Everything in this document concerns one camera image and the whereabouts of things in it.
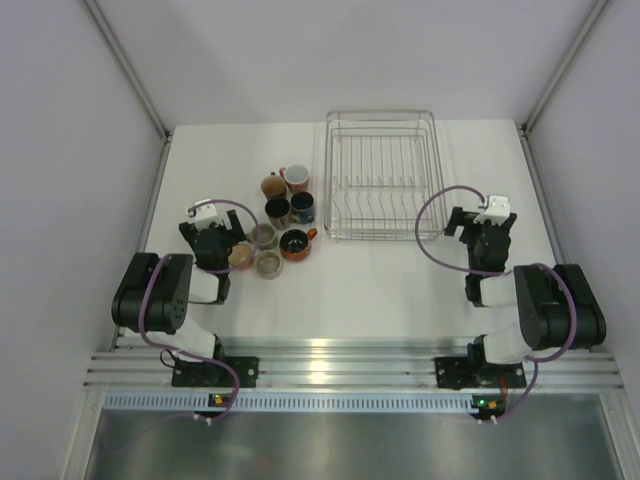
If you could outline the mauve brown mug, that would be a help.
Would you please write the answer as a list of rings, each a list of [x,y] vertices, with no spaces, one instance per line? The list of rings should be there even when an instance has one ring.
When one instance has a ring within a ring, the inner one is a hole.
[[[261,181],[260,188],[267,200],[287,196],[287,184],[284,178],[275,172],[271,172]]]

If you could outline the metal wire dish rack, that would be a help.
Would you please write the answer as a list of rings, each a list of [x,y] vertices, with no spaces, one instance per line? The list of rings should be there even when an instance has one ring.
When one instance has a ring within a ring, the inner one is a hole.
[[[447,206],[434,114],[342,109],[326,116],[324,228],[337,240],[431,241]]]

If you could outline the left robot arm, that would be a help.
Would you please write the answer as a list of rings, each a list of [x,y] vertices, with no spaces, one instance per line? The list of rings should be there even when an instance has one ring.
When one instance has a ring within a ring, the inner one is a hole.
[[[190,254],[136,253],[111,304],[114,324],[143,332],[152,344],[194,363],[193,373],[215,386],[227,376],[220,340],[188,316],[188,306],[220,305],[227,299],[232,267],[229,256],[246,239],[234,210],[222,220],[214,205],[194,206],[179,232]]]

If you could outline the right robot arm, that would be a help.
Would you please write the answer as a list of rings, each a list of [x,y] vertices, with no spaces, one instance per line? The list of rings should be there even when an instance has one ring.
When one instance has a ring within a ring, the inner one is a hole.
[[[459,241],[466,246],[470,267],[465,277],[467,300],[478,308],[517,309],[515,323],[480,335],[467,346],[468,376],[482,386],[499,379],[504,365],[535,352],[589,349],[606,338],[604,314],[579,265],[506,269],[516,219],[514,213],[490,217],[455,207],[444,229],[446,236],[462,229]]]

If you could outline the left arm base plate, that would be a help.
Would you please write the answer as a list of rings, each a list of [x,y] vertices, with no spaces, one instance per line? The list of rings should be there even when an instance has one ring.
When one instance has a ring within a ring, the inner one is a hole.
[[[259,374],[259,358],[230,356],[226,364],[235,371],[241,388],[254,388]],[[178,359],[172,368],[171,386],[176,388],[233,387],[232,375],[222,367],[208,362],[188,362]]]

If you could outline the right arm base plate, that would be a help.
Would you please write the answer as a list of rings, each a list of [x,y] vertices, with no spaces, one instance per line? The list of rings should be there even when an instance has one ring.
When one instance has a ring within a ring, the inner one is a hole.
[[[437,357],[434,364],[436,384],[440,389],[513,389],[527,386],[521,364],[477,363],[457,356]]]

